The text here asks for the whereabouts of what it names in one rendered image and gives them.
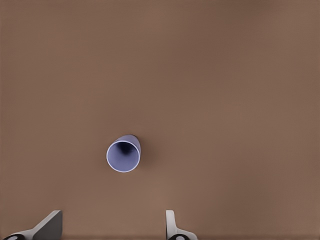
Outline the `purple cup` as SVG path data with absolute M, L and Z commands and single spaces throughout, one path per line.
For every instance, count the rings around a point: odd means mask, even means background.
M 141 144 L 133 134 L 126 134 L 116 139 L 106 151 L 106 161 L 115 171 L 128 173 L 140 163 Z

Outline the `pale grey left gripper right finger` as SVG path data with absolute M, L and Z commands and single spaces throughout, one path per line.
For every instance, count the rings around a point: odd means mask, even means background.
M 166 210 L 165 219 L 166 240 L 198 240 L 198 237 L 193 232 L 177 227 L 175 213 L 173 210 Z

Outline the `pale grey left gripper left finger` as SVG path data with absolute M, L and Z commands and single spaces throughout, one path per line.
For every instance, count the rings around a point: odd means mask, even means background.
M 3 240 L 61 240 L 63 211 L 54 210 L 35 227 L 6 236 Z

